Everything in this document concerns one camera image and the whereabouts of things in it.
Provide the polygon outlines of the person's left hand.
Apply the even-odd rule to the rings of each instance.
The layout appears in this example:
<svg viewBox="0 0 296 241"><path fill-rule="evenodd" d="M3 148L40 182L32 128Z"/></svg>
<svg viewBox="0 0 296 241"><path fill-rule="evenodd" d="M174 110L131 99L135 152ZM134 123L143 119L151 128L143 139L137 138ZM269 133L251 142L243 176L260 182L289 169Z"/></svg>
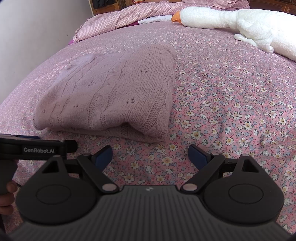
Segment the person's left hand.
<svg viewBox="0 0 296 241"><path fill-rule="evenodd" d="M10 181L6 185L8 193L1 195L0 197L0 213L1 215L11 215L14 211L13 203L15 201L14 193L18 190L18 186L15 181Z"/></svg>

